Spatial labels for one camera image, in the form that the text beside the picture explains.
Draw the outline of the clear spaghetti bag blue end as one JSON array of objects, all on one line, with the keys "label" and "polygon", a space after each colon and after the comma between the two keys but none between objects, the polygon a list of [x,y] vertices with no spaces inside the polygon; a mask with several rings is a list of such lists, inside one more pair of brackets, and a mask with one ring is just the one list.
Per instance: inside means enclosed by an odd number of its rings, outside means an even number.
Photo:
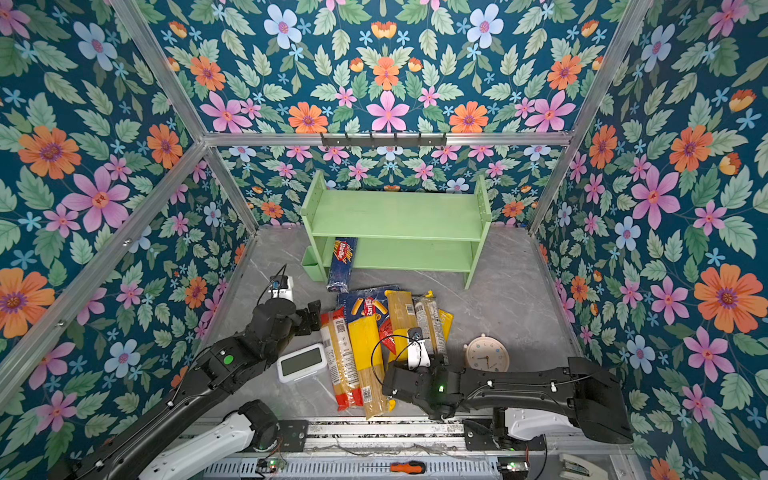
[{"label": "clear spaghetti bag blue end", "polygon": [[449,357],[435,295],[429,291],[414,300],[418,325],[422,329],[426,351],[443,365],[449,364]]}]

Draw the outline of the yellow-banded spaghetti bag barcode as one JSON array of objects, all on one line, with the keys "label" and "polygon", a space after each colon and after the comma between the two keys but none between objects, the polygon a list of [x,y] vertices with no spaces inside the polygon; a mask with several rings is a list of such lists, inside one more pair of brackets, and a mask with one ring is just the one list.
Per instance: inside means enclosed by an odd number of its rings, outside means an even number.
[{"label": "yellow-banded spaghetti bag barcode", "polygon": [[408,330],[419,327],[415,314],[412,294],[408,291],[387,291],[389,316],[394,328],[396,350],[394,353],[388,353],[387,362],[406,362],[407,363],[407,345]]}]

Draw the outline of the yellow spaghetti bag long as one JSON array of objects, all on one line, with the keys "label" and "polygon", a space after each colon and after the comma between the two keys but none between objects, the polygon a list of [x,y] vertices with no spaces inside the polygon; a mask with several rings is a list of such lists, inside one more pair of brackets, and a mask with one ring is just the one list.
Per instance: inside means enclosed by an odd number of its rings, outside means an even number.
[{"label": "yellow spaghetti bag long", "polygon": [[382,393],[384,364],[380,352],[382,343],[378,318],[379,316],[374,314],[348,324],[367,420],[392,412],[396,406],[395,400]]}]

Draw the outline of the blue Barilla spaghetti box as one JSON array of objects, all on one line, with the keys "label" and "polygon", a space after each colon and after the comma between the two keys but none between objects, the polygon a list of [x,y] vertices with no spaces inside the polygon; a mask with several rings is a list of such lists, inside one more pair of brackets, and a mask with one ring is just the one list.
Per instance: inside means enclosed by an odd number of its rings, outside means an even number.
[{"label": "blue Barilla spaghetti box", "polygon": [[336,293],[349,291],[357,243],[358,239],[353,237],[342,237],[334,240],[327,282],[328,291]]}]

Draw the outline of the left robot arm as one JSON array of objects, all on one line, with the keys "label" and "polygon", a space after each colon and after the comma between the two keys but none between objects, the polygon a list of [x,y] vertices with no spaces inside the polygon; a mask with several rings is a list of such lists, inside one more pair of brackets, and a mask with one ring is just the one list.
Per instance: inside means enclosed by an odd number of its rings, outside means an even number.
[{"label": "left robot arm", "polygon": [[50,479],[137,479],[203,414],[276,363],[295,336],[321,327],[321,302],[285,298],[257,305],[245,330],[206,347],[181,383],[117,436],[81,460],[60,460]]}]

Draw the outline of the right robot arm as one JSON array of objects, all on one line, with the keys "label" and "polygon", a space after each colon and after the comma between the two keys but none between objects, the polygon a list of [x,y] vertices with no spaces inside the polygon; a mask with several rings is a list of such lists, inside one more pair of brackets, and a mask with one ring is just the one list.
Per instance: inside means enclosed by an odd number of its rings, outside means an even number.
[{"label": "right robot arm", "polygon": [[432,420],[458,412],[521,409],[563,416],[593,441],[630,444],[633,432],[616,376],[583,357],[538,372],[488,372],[441,364],[410,370],[394,364],[382,393],[419,407]]}]

